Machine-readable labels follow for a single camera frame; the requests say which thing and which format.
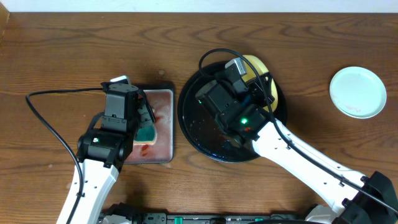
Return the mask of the green yellow scrub sponge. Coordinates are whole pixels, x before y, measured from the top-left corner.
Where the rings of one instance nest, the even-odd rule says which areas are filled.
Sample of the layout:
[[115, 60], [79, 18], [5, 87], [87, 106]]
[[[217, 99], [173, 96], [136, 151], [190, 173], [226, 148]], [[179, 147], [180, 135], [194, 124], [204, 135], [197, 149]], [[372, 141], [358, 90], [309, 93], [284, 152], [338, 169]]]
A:
[[141, 128], [134, 138], [134, 145], [153, 145], [157, 139], [157, 131], [154, 125]]

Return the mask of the yellow plate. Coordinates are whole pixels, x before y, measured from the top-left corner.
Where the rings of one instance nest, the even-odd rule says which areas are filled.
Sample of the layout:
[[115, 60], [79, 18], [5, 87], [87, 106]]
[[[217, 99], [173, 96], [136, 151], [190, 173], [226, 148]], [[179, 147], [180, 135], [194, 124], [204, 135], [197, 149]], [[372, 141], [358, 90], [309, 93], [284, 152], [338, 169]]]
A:
[[[256, 71], [260, 74], [260, 77], [262, 78], [262, 80], [264, 80], [264, 86], [267, 87], [267, 81], [269, 79], [269, 70], [268, 68], [264, 65], [264, 63], [258, 59], [256, 56], [253, 55], [244, 55], [244, 57], [254, 66], [254, 68], [256, 69]], [[243, 81], [248, 85], [249, 82], [254, 81], [256, 78], [255, 73], [253, 72], [253, 70], [250, 68], [250, 66], [244, 62], [244, 65], [246, 67], [247, 70], [247, 74], [242, 76]], [[276, 83], [274, 81], [273, 78], [271, 78], [271, 82], [270, 82], [270, 93], [268, 93], [268, 96], [273, 96], [274, 99], [271, 100], [271, 108], [272, 111], [275, 112], [278, 106], [278, 102], [279, 102], [279, 97], [278, 97], [278, 92], [277, 92], [277, 87], [276, 87]]]

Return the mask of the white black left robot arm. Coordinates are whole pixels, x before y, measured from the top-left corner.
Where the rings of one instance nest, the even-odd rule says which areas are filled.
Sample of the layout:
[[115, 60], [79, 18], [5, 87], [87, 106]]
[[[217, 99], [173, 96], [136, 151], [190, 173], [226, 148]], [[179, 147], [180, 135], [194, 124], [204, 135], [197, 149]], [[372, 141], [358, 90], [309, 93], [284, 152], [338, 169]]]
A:
[[155, 118], [142, 92], [106, 95], [106, 109], [78, 140], [73, 183], [58, 223], [96, 223], [134, 145], [155, 143]]

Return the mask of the light blue plate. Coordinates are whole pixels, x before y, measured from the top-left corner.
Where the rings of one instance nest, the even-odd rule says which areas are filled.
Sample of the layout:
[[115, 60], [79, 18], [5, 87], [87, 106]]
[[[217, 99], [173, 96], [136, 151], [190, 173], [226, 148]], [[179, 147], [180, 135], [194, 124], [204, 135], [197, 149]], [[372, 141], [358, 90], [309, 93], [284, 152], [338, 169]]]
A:
[[329, 94], [338, 110], [357, 119], [376, 116], [387, 101], [382, 80], [363, 67], [346, 67], [336, 72], [330, 82]]

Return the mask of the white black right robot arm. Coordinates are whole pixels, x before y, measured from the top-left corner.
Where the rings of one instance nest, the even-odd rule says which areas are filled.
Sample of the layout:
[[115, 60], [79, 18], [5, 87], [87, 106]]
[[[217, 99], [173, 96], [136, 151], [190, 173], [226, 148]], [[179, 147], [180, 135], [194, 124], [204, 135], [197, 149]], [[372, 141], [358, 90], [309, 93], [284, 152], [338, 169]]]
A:
[[265, 73], [259, 80], [216, 80], [216, 122], [222, 132], [250, 144], [253, 151], [283, 167], [327, 204], [313, 209], [311, 223], [397, 223], [397, 195], [391, 180], [345, 167], [310, 146], [279, 121], [273, 104], [281, 91]]

